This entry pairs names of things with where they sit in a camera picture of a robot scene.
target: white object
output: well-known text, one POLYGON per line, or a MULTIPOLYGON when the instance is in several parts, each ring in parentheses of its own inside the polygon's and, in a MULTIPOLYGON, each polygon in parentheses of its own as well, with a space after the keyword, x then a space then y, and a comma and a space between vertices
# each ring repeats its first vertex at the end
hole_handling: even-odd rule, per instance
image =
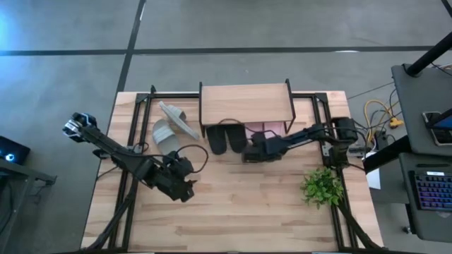
POLYGON ((444 176, 444 172, 433 172, 433 171, 428 171, 427 174, 429 176, 444 176))
POLYGON ((172 131, 168 122, 163 119, 155 122, 153 127, 153 139, 158 150, 163 155, 168 155, 172 151, 176 152, 181 147, 174 131, 172 131))
MULTIPOLYGON (((366 154, 366 158, 373 155, 374 153, 375 152, 368 152, 366 154)), ((367 184, 369 185, 370 188, 381 190, 380 169, 375 169, 373 171, 370 171, 366 175, 366 178, 367 178, 367 184)))
POLYGON ((158 103, 158 105, 162 108, 164 113, 168 116, 171 121, 173 121, 177 127, 183 130, 185 133, 189 134, 196 140, 199 140, 199 134, 196 131, 193 131, 185 122, 186 119, 185 113, 178 107, 173 105, 165 105, 162 101, 158 103))

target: pink object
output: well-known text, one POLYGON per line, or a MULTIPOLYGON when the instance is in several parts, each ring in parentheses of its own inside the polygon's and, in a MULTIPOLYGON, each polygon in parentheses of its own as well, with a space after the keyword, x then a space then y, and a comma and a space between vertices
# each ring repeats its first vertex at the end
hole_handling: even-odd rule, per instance
POLYGON ((248 130, 248 128, 253 131, 263 131, 263 123, 246 123, 245 127, 246 138, 251 138, 254 134, 254 132, 248 130))
POLYGON ((271 123, 264 123, 264 130, 267 131, 266 132, 266 138, 272 138, 275 135, 273 133, 271 133, 268 130, 272 130, 276 133, 276 135, 281 135, 281 133, 283 132, 283 127, 284 124, 282 122, 271 122, 271 123))

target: black slipper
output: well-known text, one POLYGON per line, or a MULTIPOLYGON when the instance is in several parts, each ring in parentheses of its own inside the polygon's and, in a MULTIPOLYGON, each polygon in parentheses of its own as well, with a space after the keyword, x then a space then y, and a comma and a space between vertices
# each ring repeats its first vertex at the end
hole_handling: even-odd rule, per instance
POLYGON ((245 126, 241 124, 228 124, 225 125, 225 129, 232 151, 236 153, 242 152, 246 145, 248 145, 245 126))
POLYGON ((210 148, 215 155, 222 155, 226 152, 226 133, 224 125, 210 126, 206 128, 207 139, 210 148))

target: rgb keyboard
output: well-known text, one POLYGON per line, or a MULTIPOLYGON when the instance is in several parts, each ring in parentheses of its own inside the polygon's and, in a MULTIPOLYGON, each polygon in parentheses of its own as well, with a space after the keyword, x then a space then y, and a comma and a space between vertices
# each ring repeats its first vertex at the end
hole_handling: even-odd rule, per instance
POLYGON ((421 210, 452 211, 452 176, 415 174, 421 210))

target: potted plant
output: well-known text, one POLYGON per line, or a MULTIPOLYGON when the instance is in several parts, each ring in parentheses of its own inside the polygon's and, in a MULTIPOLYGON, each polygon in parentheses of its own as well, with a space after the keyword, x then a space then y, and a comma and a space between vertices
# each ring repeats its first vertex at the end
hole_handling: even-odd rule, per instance
POLYGON ((340 179, 327 167, 311 171, 308 177, 304 177, 300 189, 306 196, 304 201, 308 205, 316 204, 317 209, 324 204, 339 206, 344 191, 340 179))

